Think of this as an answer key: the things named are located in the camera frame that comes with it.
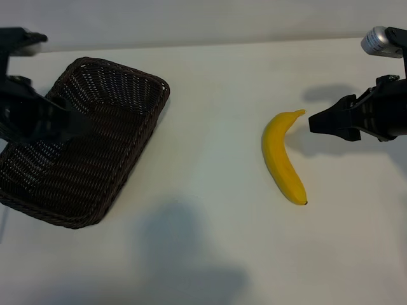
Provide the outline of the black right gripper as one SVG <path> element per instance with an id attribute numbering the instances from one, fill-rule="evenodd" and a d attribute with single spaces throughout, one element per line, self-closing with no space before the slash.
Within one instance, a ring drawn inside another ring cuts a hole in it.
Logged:
<path id="1" fill-rule="evenodd" d="M 355 104 L 355 128 L 342 127 L 337 119 Z M 342 97 L 331 107 L 309 117 L 312 133 L 333 135 L 343 140 L 361 140 L 363 131 L 380 142 L 406 135 L 406 80 L 397 75 L 376 79 L 376 86 L 358 99 L 355 94 Z"/>

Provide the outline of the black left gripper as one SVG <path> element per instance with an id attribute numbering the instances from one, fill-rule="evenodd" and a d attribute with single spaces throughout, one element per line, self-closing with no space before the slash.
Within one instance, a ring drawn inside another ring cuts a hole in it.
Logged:
<path id="1" fill-rule="evenodd" d="M 62 97 L 38 94 L 31 80 L 1 77 L 1 138 L 28 144 L 37 140 L 66 142 L 92 129 L 91 120 Z M 52 135 L 52 130 L 61 130 Z"/>

